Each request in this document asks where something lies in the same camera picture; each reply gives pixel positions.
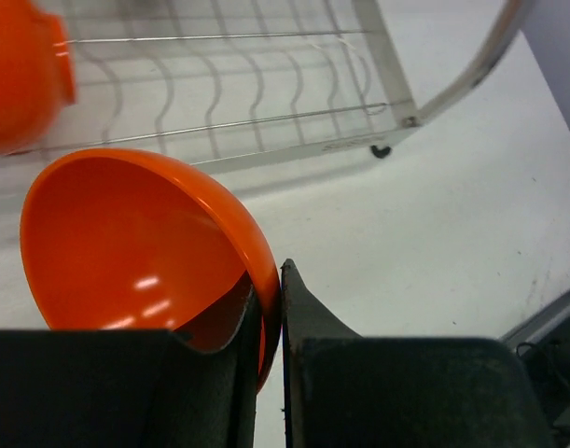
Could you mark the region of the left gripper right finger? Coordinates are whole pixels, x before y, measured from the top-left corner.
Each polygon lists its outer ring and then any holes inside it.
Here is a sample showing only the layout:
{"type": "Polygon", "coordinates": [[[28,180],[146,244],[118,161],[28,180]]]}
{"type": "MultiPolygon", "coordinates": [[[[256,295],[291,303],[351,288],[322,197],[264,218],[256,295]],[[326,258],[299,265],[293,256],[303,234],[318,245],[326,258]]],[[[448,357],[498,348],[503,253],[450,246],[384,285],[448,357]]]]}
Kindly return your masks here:
{"type": "Polygon", "coordinates": [[[363,337],[282,268],[290,447],[550,447],[525,369],[494,339],[363,337]]]}

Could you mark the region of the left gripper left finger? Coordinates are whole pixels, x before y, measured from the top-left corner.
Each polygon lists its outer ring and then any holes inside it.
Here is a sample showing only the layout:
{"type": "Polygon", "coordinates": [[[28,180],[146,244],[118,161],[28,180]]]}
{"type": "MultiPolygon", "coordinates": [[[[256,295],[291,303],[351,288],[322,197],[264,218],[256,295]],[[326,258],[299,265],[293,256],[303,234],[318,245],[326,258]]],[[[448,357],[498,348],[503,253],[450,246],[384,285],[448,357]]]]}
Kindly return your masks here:
{"type": "Polygon", "coordinates": [[[181,331],[0,330],[0,447],[249,447],[258,334],[251,287],[181,331]]]}

